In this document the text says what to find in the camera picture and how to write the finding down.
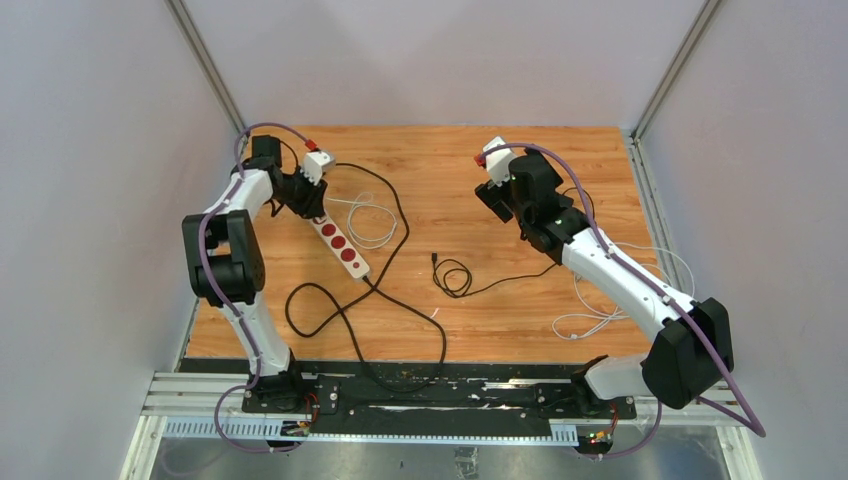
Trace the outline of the white red power strip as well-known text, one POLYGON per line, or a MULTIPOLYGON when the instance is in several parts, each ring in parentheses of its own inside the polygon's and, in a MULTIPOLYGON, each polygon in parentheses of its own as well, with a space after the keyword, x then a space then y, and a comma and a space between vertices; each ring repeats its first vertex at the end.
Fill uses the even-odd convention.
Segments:
POLYGON ((310 225, 354 280, 364 280, 370 275, 368 262, 328 215, 311 219, 310 225))

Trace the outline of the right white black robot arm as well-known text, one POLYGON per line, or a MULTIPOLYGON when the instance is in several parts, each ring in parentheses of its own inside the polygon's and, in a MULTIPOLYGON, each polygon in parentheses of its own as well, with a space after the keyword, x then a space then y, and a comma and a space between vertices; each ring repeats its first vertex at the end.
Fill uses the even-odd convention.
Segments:
POLYGON ((476 196, 503 222, 516 220, 521 239, 591 282, 639 326, 652 345, 645 354, 602 355, 573 377, 571 403, 596 417, 611 399, 649 395, 681 409, 734 368, 729 315, 716 299, 694 299, 631 259, 591 214, 559 192, 551 153, 497 137, 476 157, 489 179, 476 196))

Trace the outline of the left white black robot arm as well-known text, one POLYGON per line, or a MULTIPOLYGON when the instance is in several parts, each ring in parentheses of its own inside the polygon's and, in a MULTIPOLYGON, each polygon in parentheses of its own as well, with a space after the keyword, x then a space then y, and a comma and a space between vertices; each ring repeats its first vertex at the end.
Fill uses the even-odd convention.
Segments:
POLYGON ((225 315, 247 354, 246 393, 293 413, 304 405, 307 389, 263 296, 266 268, 253 221, 264 205, 274 213, 288 208, 303 219, 323 216, 323 176, 336 159, 308 140, 299 165, 286 173, 279 138, 260 135, 249 144, 253 153, 245 157, 245 143, 237 140, 225 192, 204 212, 182 221, 187 269, 195 295, 225 315))

